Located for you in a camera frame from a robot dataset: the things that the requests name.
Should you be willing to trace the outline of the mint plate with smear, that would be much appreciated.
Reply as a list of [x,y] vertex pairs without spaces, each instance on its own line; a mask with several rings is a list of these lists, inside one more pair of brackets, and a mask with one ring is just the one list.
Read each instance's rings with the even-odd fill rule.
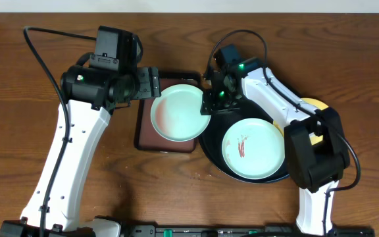
[[155,131],[172,142],[198,137],[209,125],[210,115],[201,114],[203,92],[189,84],[164,89],[151,106],[150,119]]

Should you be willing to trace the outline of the yellow plate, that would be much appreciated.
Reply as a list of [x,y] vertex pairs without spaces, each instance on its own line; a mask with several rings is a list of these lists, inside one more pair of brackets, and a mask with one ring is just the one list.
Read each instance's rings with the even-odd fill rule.
[[[303,98],[303,101],[306,101],[307,103],[310,103],[311,105],[314,105],[320,110],[327,109],[328,106],[322,101],[319,101],[317,99],[313,98]],[[279,130],[282,136],[284,136],[284,130],[278,125],[278,123],[274,120],[273,125]],[[323,136],[316,136],[313,133],[309,134],[310,141],[312,145],[315,145],[323,140]]]

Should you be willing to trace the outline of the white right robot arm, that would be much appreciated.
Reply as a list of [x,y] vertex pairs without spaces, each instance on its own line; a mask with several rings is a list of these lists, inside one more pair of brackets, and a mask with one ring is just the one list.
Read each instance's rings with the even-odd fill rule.
[[201,106],[201,114],[211,118],[199,139],[207,158],[222,172],[245,181],[225,163],[221,148],[225,133],[243,119],[274,121],[283,133],[284,162],[269,178],[258,181],[292,177],[309,196],[300,208],[299,229],[305,234],[329,233],[331,193],[339,189],[336,183],[350,164],[350,145],[339,114],[298,97],[257,57],[216,57],[215,62],[219,70],[207,67],[205,78],[212,87],[203,92]]

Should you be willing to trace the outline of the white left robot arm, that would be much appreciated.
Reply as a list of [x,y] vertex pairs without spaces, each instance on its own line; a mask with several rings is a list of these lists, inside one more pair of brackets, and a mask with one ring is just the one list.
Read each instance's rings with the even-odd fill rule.
[[120,236],[107,217],[80,222],[80,204],[99,140],[119,103],[160,96],[155,67],[109,70],[73,65],[61,77],[64,99],[57,129],[35,192],[17,221],[0,236]]

